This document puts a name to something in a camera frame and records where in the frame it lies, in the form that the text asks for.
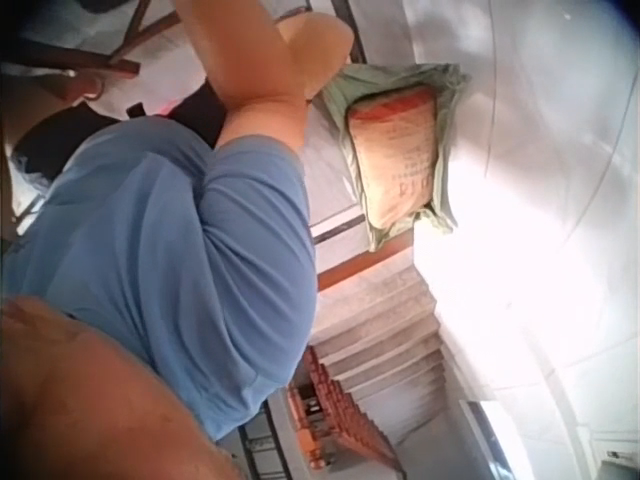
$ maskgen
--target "wall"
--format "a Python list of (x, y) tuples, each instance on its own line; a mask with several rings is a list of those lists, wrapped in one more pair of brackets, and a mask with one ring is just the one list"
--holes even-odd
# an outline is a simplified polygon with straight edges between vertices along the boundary
[(406, 0), (418, 61), (472, 75), (452, 235), (418, 226), (459, 398), (513, 418), (539, 480), (638, 452), (638, 44), (605, 2)]
[(398, 456), (409, 480), (485, 480), (486, 462), (474, 457), (449, 409), (414, 432), (401, 446)]

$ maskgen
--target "staircase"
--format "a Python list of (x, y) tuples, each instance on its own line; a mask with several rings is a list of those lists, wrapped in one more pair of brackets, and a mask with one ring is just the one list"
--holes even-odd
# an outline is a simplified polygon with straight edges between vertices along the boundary
[(315, 355), (392, 443), (445, 408), (435, 305), (410, 252), (320, 294)]

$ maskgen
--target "man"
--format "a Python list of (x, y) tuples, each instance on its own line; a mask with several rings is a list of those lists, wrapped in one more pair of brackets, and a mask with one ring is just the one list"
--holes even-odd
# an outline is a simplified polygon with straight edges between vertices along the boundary
[(234, 478), (209, 439), (289, 381), (308, 339), (295, 54), (257, 0), (175, 4), (225, 124), (213, 152), (163, 118), (100, 131), (7, 255), (3, 294), (42, 299), (3, 308), (19, 478)]

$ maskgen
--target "bare arm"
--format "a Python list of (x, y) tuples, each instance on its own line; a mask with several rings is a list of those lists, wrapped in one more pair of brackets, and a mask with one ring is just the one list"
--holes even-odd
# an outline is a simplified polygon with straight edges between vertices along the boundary
[(298, 150), (306, 119), (303, 81), (258, 0), (175, 0), (175, 6), (229, 111), (218, 145), (261, 134)]
[(228, 457), (146, 367), (43, 302), (1, 320), (3, 444), (16, 478), (233, 480)]

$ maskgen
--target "bag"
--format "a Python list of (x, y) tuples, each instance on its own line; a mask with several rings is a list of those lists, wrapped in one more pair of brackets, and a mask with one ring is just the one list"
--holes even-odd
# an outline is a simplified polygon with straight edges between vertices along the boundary
[[(412, 228), (415, 221), (420, 218), (427, 219), (439, 231), (450, 232), (452, 230), (454, 222), (448, 208), (445, 181), (450, 143), (449, 132), (455, 105), (468, 81), (469, 77), (460, 72), (460, 67), (452, 64), (424, 64), (409, 67), (351, 64), (345, 66), (323, 89), (322, 99), (327, 107), (329, 116), (338, 129), (340, 147), (349, 166), (349, 172), (353, 179), (359, 202), (367, 216), (366, 226), (369, 234), (369, 249), (371, 251), (377, 250), (390, 238)], [(424, 119), (424, 129), (427, 132), (424, 135), (429, 135), (428, 132), (433, 132), (433, 143), (435, 144), (433, 146), (435, 149), (433, 158), (429, 160), (431, 178), (427, 177), (426, 186), (421, 182), (415, 186), (416, 192), (419, 194), (411, 195), (411, 202), (407, 201), (405, 203), (405, 199), (408, 197), (405, 197), (404, 193), (402, 202), (398, 202), (400, 197), (399, 190), (396, 190), (395, 194), (387, 196), (387, 201), (393, 206), (389, 206), (385, 210), (381, 206), (381, 195), (389, 185), (393, 185), (393, 182), (390, 183), (389, 179), (383, 179), (383, 183), (378, 185), (377, 183), (371, 184), (371, 181), (375, 180), (372, 176), (374, 172), (381, 172), (382, 176), (385, 175), (384, 169), (380, 168), (380, 164), (389, 163), (389, 161), (382, 162), (380, 155), (376, 154), (377, 159), (374, 158), (372, 160), (373, 157), (369, 156), (363, 163), (363, 158), (361, 158), (365, 156), (363, 144), (360, 141), (358, 142), (359, 145), (356, 145), (357, 141), (353, 138), (355, 133), (356, 136), (360, 136), (360, 139), (362, 139), (363, 130), (359, 128), (362, 125), (357, 125), (354, 132), (352, 130), (354, 124), (351, 123), (352, 119), (349, 118), (349, 114), (362, 107), (362, 105), (360, 107), (357, 105), (360, 101), (374, 99), (380, 94), (390, 95), (392, 92), (402, 95), (404, 91), (405, 94), (408, 94), (406, 89), (419, 89), (420, 87), (430, 89), (435, 103), (435, 119), (432, 120), (435, 122), (435, 128), (429, 127), (429, 118)], [(419, 111), (424, 112), (427, 116), (431, 115), (431, 110), (428, 106)], [(422, 137), (421, 142), (423, 145), (428, 144), (425, 141), (425, 137)], [(371, 148), (372, 145), (374, 143), (365, 141), (364, 148), (367, 154), (374, 151)], [(394, 151), (398, 151), (396, 149), (399, 149), (399, 151), (404, 150), (402, 142), (398, 142), (393, 146), (392, 142), (385, 141), (379, 143), (379, 145), (376, 148), (380, 150), (389, 148)], [(412, 174), (410, 177), (413, 179), (423, 178), (421, 175), (416, 172), (416, 175)], [(396, 218), (400, 213), (403, 213), (403, 215), (400, 218)]]
[(420, 86), (367, 97), (348, 110), (364, 210), (377, 229), (391, 227), (431, 200), (435, 100), (431, 88)]

